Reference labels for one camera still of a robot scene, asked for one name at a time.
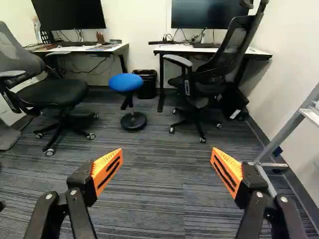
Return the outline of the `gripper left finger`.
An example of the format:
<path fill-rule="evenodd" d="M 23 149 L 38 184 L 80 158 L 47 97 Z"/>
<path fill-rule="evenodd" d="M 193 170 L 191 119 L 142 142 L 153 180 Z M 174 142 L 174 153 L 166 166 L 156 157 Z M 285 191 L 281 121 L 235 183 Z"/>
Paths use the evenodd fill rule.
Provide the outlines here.
<path fill-rule="evenodd" d="M 67 177 L 68 189 L 59 194 L 49 191 L 42 194 L 34 207 L 24 238 L 57 239 L 66 216 L 70 219 L 75 239 L 95 239 L 88 208 L 123 164 L 123 152 L 118 148 L 106 155 L 85 162 Z"/>

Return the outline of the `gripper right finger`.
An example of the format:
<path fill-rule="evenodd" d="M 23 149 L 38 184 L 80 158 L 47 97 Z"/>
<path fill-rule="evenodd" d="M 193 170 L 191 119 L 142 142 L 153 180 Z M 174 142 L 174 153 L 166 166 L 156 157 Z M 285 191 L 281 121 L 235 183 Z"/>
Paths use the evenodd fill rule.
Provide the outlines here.
<path fill-rule="evenodd" d="M 244 210 L 237 239 L 259 238 L 264 220 L 271 225 L 274 239 L 308 237 L 294 200 L 271 193 L 271 184 L 255 165 L 239 162 L 216 147 L 212 149 L 210 163 L 237 207 Z"/>

